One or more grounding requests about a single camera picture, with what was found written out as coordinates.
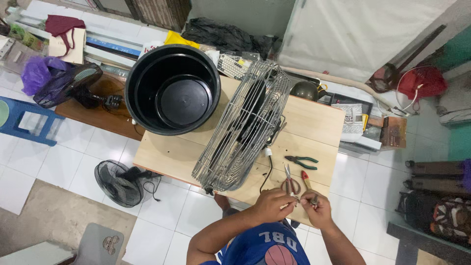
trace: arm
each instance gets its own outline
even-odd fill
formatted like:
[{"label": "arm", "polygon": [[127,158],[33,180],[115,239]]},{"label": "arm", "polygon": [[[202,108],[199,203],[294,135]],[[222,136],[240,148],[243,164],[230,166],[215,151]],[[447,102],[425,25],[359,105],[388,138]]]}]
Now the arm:
[{"label": "arm", "polygon": [[198,265],[216,260],[215,254],[238,234],[263,223],[279,221],[290,214],[296,198],[279,188],[264,190],[254,206],[240,213],[216,221],[197,233],[187,252],[187,265]]},{"label": "arm", "polygon": [[[317,207],[309,200],[317,195]],[[308,213],[311,224],[321,230],[325,247],[333,265],[365,265],[358,250],[334,224],[331,217],[330,202],[317,191],[309,190],[301,196],[301,204]]]}]

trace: stand fan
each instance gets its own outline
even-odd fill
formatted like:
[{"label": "stand fan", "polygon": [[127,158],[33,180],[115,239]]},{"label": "stand fan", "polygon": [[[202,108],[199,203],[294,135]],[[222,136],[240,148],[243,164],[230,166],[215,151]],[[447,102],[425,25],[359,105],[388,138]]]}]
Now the stand fan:
[{"label": "stand fan", "polygon": [[95,167],[95,179],[101,190],[116,204],[126,208],[138,205],[144,197],[143,185],[139,182],[141,178],[159,176],[161,175],[149,170],[141,172],[136,166],[128,168],[115,160],[102,161]]},{"label": "stand fan", "polygon": [[33,97],[43,108],[57,106],[74,98],[85,108],[96,108],[100,104],[106,108],[119,108],[121,95],[100,97],[90,92],[89,88],[103,75],[100,67],[94,63],[72,67],[49,80]]},{"label": "stand fan", "polygon": [[283,127],[290,85],[280,66],[252,63],[193,169],[206,192],[243,184],[259,152]]}]

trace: blue t-shirt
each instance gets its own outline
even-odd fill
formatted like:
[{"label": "blue t-shirt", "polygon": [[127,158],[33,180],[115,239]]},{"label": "blue t-shirt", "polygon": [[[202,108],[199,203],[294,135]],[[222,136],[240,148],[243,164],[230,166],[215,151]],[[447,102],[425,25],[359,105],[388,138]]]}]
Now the blue t-shirt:
[{"label": "blue t-shirt", "polygon": [[[224,246],[222,265],[308,265],[309,260],[296,235],[281,223],[249,229]],[[207,261],[201,265],[217,265]]]}]

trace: green-handled pliers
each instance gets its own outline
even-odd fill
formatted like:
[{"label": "green-handled pliers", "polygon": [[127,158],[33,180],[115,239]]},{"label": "green-handled pliers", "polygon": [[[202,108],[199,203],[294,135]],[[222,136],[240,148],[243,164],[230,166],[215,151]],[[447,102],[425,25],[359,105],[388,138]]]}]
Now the green-handled pliers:
[{"label": "green-handled pliers", "polygon": [[302,162],[300,162],[299,160],[309,160],[309,161],[312,161],[314,163],[317,163],[319,161],[315,160],[314,158],[310,158],[310,157],[292,157],[292,156],[285,156],[286,159],[288,159],[289,161],[291,162],[294,162],[295,164],[298,164],[306,169],[311,169],[311,170],[317,170],[317,167],[315,166],[308,166],[308,165],[305,165],[303,164]]}]

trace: plastic container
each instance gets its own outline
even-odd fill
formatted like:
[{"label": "plastic container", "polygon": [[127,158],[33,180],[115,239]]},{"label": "plastic container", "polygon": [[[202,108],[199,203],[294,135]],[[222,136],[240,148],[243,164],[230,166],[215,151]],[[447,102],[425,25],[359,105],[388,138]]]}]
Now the plastic container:
[{"label": "plastic container", "polygon": [[211,59],[187,45],[164,45],[146,53],[130,71],[125,100],[146,130],[179,135],[198,128],[219,103],[221,81]]}]

